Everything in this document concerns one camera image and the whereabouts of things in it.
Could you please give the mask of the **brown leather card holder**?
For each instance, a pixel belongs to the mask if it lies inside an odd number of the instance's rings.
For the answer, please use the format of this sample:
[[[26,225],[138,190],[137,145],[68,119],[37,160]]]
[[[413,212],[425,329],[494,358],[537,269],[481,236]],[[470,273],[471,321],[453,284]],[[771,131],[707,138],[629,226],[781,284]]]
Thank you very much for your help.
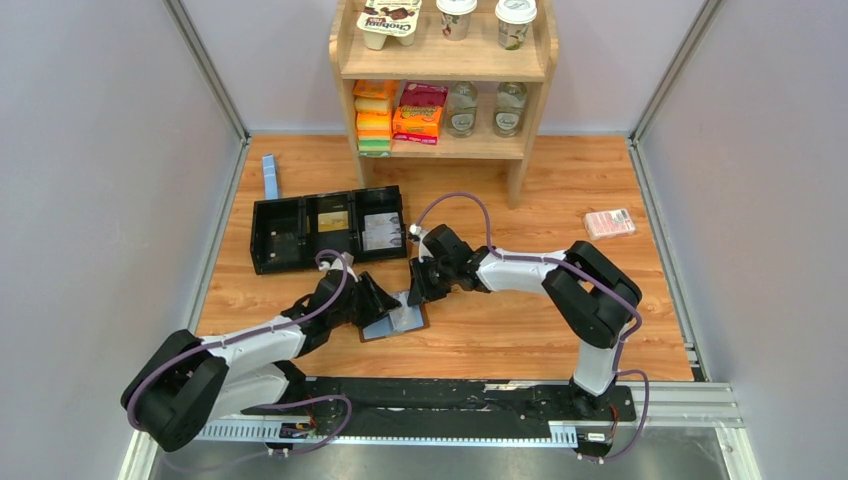
[[[408,306],[408,296],[408,290],[393,293],[392,297],[398,300],[401,306],[362,329],[360,341],[372,342],[427,328],[429,321],[423,307]]]

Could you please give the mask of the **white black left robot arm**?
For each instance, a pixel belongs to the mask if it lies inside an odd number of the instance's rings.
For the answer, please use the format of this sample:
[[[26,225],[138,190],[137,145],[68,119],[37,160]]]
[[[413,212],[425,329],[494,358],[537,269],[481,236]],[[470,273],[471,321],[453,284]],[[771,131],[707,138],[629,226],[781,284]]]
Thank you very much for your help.
[[[231,334],[168,335],[120,398],[130,425],[165,451],[192,441],[211,420],[271,405],[285,415],[306,399],[303,373],[292,365],[324,345],[333,329],[364,329],[400,309],[368,273],[332,269],[313,293],[270,321]]]

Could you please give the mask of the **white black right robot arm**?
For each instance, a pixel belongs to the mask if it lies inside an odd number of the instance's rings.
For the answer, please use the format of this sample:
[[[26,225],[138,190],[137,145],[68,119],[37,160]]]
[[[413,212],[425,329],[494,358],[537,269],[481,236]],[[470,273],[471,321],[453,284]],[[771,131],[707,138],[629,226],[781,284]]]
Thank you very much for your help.
[[[409,305],[447,297],[453,287],[547,297],[580,341],[571,382],[573,410],[592,419],[611,402],[619,342],[642,299],[640,288],[591,243],[576,241],[547,254],[472,249],[448,226],[409,229],[418,254],[410,260]]]

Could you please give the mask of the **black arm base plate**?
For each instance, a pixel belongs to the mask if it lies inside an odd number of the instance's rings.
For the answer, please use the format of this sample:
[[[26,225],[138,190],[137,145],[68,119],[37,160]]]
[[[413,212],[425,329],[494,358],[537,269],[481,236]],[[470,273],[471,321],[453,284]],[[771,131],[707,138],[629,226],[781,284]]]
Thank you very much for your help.
[[[283,400],[315,399],[294,412],[312,418],[325,434],[344,419],[341,396],[353,405],[342,430],[347,436],[541,439],[552,421],[608,425],[638,417],[625,386],[593,407],[580,407],[567,384],[512,387],[506,380],[316,377],[288,388]]]

